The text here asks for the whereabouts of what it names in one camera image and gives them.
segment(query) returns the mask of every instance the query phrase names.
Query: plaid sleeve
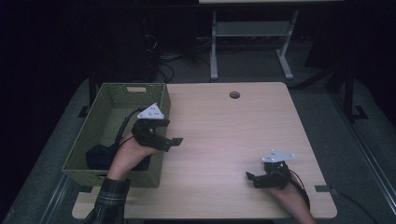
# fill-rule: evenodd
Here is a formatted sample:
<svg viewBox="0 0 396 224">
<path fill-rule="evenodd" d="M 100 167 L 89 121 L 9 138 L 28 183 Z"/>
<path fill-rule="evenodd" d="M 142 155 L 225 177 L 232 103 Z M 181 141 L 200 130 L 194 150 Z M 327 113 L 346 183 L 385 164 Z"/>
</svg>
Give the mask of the plaid sleeve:
<svg viewBox="0 0 396 224">
<path fill-rule="evenodd" d="M 123 223 L 126 196 L 130 181 L 105 179 L 92 211 L 84 223 Z"/>
</svg>

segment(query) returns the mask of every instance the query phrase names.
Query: wooden table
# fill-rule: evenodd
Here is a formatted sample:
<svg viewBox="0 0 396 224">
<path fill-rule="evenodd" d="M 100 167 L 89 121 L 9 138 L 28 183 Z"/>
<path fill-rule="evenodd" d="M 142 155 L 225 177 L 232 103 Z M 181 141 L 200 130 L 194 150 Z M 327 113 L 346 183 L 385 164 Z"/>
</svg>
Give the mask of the wooden table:
<svg viewBox="0 0 396 224">
<path fill-rule="evenodd" d="M 168 85 L 167 137 L 183 137 L 165 153 L 157 189 L 130 189 L 127 218 L 280 218 L 289 215 L 245 172 L 263 175 L 271 149 L 293 153 L 289 168 L 304 181 L 314 217 L 336 216 L 329 192 L 293 101 L 283 83 Z M 240 93 L 239 99 L 230 97 Z M 73 216 L 93 209 L 99 188 L 78 195 Z"/>
</svg>

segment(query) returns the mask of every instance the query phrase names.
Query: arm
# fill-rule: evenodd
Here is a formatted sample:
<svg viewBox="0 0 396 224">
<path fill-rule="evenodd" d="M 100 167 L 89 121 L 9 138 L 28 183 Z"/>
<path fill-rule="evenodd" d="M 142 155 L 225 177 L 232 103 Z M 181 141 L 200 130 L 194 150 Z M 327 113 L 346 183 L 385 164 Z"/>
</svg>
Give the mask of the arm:
<svg viewBox="0 0 396 224">
<path fill-rule="evenodd" d="M 128 133 L 120 140 L 121 146 L 111 163 L 93 210 L 84 223 L 123 223 L 125 201 L 130 182 L 129 171 L 148 155 L 159 152 L 151 147 L 142 147 Z"/>
<path fill-rule="evenodd" d="M 280 204 L 301 224 L 315 224 L 317 223 L 312 217 L 308 206 L 301 196 L 300 192 L 291 183 L 288 183 L 284 189 L 269 188 L 267 189 Z"/>
</svg>

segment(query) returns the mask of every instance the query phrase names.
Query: basket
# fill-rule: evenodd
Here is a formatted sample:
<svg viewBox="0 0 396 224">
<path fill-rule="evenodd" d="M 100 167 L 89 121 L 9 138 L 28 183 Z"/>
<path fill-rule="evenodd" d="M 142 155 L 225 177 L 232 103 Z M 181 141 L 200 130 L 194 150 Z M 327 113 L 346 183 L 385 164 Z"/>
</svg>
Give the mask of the basket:
<svg viewBox="0 0 396 224">
<path fill-rule="evenodd" d="M 169 118 L 171 102 L 165 84 L 104 83 L 85 119 L 78 137 L 64 163 L 63 172 L 83 186 L 101 186 L 107 170 L 92 170 L 85 160 L 86 152 L 95 145 L 114 143 L 122 122 L 133 110 L 157 103 L 165 118 Z M 125 132 L 131 131 L 136 115 L 129 121 Z M 157 128 L 165 136 L 166 128 Z M 128 175 L 131 187 L 157 188 L 160 185 L 163 152 L 146 157 Z"/>
</svg>

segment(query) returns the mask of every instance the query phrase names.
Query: floor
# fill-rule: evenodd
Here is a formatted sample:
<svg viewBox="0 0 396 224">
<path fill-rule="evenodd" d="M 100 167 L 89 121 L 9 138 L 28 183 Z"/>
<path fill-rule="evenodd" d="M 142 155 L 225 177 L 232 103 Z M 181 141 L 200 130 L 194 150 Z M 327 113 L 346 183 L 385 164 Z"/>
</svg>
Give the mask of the floor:
<svg viewBox="0 0 396 224">
<path fill-rule="evenodd" d="M 244 44 L 240 45 L 241 50 L 236 52 L 230 52 L 229 49 L 220 51 L 219 79 L 212 82 L 276 81 L 292 87 L 320 72 L 316 68 L 304 67 L 312 43 L 309 40 L 293 40 L 287 59 L 295 78 L 286 80 L 275 53 L 280 43 L 281 39 L 263 40 L 259 43 L 255 40 L 249 48 L 243 47 L 246 45 Z M 198 54 L 198 57 L 197 60 L 179 58 L 167 62 L 175 72 L 172 82 L 208 82 L 209 54 L 206 51 Z M 161 66 L 161 69 L 167 77 L 172 76 L 169 67 Z M 325 77 L 303 90 L 290 90 L 325 180 L 329 186 L 358 202 L 377 223 L 396 223 L 396 213 L 389 206 L 390 199 L 384 196 L 383 189 L 378 185 L 379 181 L 370 168 L 371 164 L 363 153 L 365 148 L 371 149 L 385 176 L 391 185 L 395 186 L 395 127 L 389 123 L 375 105 L 370 92 L 358 80 L 355 80 L 354 105 L 361 105 L 369 118 L 356 120 L 355 123 L 349 122 L 340 106 L 343 89 L 337 94 L 327 93 L 325 86 L 328 80 L 329 77 Z M 157 76 L 154 82 L 163 82 L 163 77 Z M 4 223 L 80 222 L 72 217 L 71 211 L 78 191 L 83 188 L 64 176 L 61 168 L 84 121 L 78 114 L 81 108 L 88 104 L 89 90 L 86 80 L 81 83 L 65 109 Z M 374 223 L 362 209 L 346 197 L 334 194 L 333 200 L 338 210 L 337 217 L 320 219 L 318 223 Z M 129 223 L 144 223 L 144 220 L 130 220 Z M 280 219 L 275 220 L 275 223 L 295 221 Z"/>
</svg>

